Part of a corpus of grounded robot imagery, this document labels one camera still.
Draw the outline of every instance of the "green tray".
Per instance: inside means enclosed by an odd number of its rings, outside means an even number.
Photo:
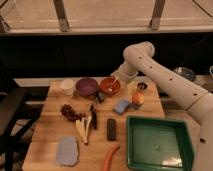
[[[140,171],[191,171],[194,152],[186,124],[127,118],[127,166]]]

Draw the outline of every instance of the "grapes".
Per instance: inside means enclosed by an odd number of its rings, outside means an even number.
[[[75,122],[76,120],[81,120],[83,117],[86,117],[85,113],[78,114],[70,105],[67,104],[61,107],[61,113],[71,122]]]

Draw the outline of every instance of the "red bowl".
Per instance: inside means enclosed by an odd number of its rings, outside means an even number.
[[[98,91],[99,86],[93,78],[82,78],[75,85],[76,91],[81,96],[91,96]]]
[[[120,90],[120,81],[115,80],[115,77],[107,77],[103,79],[100,83],[100,89],[103,91],[105,94],[109,96],[115,95],[119,90]]]

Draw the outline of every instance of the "carrot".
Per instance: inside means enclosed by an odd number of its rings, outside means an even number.
[[[112,160],[113,154],[120,148],[119,145],[114,145],[106,154],[106,157],[104,159],[104,163],[102,166],[102,171],[109,171],[110,169],[110,164]]]

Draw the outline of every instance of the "black wall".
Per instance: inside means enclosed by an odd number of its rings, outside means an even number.
[[[155,60],[207,74],[213,33],[88,36],[0,36],[0,60],[13,77],[107,76],[123,62],[126,46],[150,41]]]

